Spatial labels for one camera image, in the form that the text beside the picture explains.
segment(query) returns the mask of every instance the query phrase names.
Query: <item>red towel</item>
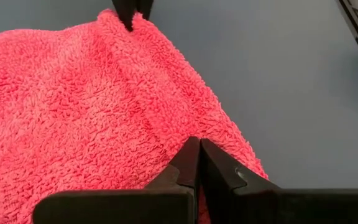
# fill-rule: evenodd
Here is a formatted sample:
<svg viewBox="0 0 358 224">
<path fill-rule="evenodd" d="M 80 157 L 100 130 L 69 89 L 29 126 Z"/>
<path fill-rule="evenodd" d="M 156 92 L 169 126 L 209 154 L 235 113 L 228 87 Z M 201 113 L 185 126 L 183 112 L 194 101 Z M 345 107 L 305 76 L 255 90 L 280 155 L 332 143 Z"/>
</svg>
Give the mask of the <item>red towel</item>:
<svg viewBox="0 0 358 224">
<path fill-rule="evenodd" d="M 140 189 L 189 136 L 267 178 L 211 89 L 140 15 L 134 32 L 105 10 L 65 30 L 0 34 L 1 224 L 31 223 L 58 191 Z"/>
</svg>

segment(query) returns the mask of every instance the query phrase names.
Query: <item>terry cloth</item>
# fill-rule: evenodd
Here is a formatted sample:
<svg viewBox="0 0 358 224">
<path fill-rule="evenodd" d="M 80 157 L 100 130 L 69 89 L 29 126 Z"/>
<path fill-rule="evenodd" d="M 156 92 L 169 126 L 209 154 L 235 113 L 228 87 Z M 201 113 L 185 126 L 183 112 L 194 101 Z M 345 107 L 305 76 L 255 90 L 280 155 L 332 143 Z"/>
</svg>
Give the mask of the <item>terry cloth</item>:
<svg viewBox="0 0 358 224">
<path fill-rule="evenodd" d="M 105 10 L 65 30 L 0 34 L 0 224 L 31 223 L 62 190 L 141 189 L 189 136 L 267 178 L 211 89 L 140 14 L 133 32 Z"/>
</svg>

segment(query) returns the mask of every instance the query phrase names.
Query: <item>pink microfiber towel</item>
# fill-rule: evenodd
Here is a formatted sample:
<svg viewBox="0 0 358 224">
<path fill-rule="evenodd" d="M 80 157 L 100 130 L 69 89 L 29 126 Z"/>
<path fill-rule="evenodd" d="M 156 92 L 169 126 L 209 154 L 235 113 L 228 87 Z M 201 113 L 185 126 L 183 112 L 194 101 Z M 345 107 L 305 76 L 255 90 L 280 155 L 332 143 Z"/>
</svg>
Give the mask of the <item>pink microfiber towel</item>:
<svg viewBox="0 0 358 224">
<path fill-rule="evenodd" d="M 139 14 L 134 32 L 105 10 L 61 31 L 0 34 L 1 224 L 31 223 L 62 190 L 141 189 L 189 136 L 267 178 L 211 89 Z"/>
</svg>

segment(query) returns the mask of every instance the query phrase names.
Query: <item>towel fold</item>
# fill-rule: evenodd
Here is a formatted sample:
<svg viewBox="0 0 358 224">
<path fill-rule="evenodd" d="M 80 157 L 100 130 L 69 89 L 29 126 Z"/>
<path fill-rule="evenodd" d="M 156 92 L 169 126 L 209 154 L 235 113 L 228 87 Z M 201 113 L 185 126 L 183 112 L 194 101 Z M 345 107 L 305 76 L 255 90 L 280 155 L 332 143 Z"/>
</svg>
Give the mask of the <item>towel fold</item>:
<svg viewBox="0 0 358 224">
<path fill-rule="evenodd" d="M 267 178 L 211 89 L 140 15 L 133 32 L 107 9 L 65 30 L 0 34 L 0 224 L 31 223 L 58 191 L 140 189 L 189 136 Z"/>
</svg>

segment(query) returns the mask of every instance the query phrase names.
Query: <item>gray table surface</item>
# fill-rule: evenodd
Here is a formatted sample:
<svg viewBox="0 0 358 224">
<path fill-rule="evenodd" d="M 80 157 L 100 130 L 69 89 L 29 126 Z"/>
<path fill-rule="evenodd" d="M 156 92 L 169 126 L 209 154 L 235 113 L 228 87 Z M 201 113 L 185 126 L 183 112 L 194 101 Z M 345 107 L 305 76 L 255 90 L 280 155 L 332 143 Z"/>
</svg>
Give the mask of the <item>gray table surface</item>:
<svg viewBox="0 0 358 224">
<path fill-rule="evenodd" d="M 93 21 L 109 0 L 0 0 L 0 32 Z M 358 187 L 358 48 L 334 0 L 156 0 L 151 20 L 281 187 Z"/>
</svg>

